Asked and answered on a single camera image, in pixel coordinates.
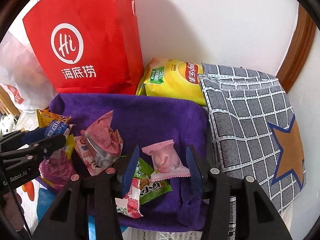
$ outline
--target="metal pin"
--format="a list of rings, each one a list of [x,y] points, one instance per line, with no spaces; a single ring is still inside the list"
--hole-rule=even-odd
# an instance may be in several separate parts
[[[215,174],[215,175],[217,175],[217,174],[220,173],[220,171],[219,171],[217,168],[212,168],[212,169],[210,170],[210,172],[211,172],[212,174]]]
[[[252,176],[246,176],[246,177],[245,177],[245,180],[246,180],[247,182],[254,182],[254,177],[252,177]]]
[[[72,176],[71,176],[71,180],[72,181],[76,181],[76,180],[78,180],[79,179],[79,175],[78,174],[73,174]]]
[[[107,168],[106,169],[106,173],[108,173],[108,174],[113,174],[113,173],[115,173],[116,172],[116,169],[115,168]]]

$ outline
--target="haidilao bag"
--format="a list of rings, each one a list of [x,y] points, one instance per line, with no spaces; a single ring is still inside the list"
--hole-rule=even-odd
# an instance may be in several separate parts
[[[135,0],[40,0],[23,23],[59,93],[135,94],[143,75]]]

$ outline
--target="translucent plastic bag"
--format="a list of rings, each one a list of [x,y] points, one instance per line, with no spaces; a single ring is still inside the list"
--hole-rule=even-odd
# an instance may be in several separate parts
[[[0,83],[20,110],[45,109],[57,95],[36,56],[10,32],[0,43]]]

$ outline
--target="star patch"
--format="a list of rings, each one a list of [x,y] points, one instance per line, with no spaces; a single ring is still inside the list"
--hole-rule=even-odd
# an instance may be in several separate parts
[[[280,149],[278,164],[271,185],[292,173],[299,184],[300,190],[302,190],[304,154],[295,115],[293,115],[288,129],[283,129],[272,123],[268,123],[268,125]]]

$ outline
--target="purple cloth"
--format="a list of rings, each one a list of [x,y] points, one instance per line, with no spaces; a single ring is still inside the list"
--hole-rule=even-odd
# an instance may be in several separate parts
[[[118,129],[123,138],[122,155],[169,139],[174,140],[183,165],[186,147],[193,144],[200,157],[206,156],[207,114],[188,100],[131,96],[117,94],[60,94],[50,104],[53,113],[71,116],[75,136],[80,135],[101,115],[113,110],[112,129]],[[151,157],[140,151],[140,157],[151,166]],[[122,226],[165,231],[186,232],[201,230],[204,226],[206,204],[191,193],[190,178],[169,180],[172,191],[145,203],[142,218],[119,216]]]

